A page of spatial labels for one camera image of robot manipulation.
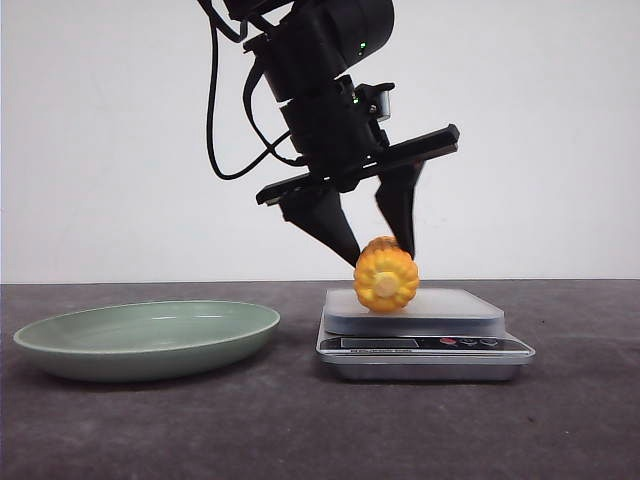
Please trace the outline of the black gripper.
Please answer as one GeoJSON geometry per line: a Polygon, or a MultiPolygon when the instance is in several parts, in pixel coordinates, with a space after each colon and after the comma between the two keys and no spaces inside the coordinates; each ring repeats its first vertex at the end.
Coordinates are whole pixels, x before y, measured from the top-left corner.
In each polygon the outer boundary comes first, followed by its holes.
{"type": "Polygon", "coordinates": [[[298,161],[309,172],[264,187],[259,204],[279,202],[283,218],[318,240],[351,266],[360,247],[342,210],[340,193],[379,176],[376,202],[399,247],[415,256],[415,186],[424,162],[457,150],[460,132],[442,129],[392,145],[380,123],[353,102],[355,86],[343,75],[316,95],[291,99],[281,108],[298,161]],[[333,186],[336,188],[312,188],[333,186]]]}

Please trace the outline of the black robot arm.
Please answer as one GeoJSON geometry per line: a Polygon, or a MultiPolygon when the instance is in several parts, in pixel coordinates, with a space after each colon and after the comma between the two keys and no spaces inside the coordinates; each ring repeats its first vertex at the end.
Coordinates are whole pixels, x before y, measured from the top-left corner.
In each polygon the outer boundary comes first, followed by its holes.
{"type": "Polygon", "coordinates": [[[360,248],[340,196],[376,176],[375,198],[400,248],[415,253],[414,189],[426,161],[457,149],[453,124],[390,144],[380,121],[390,115],[393,84],[355,86],[346,71],[380,49],[394,25],[390,1],[295,1],[276,25],[263,18],[277,1],[229,1],[232,19],[261,31],[244,47],[255,56],[250,79],[266,78],[308,173],[264,187],[260,204],[280,206],[293,223],[356,264],[360,248]]]}

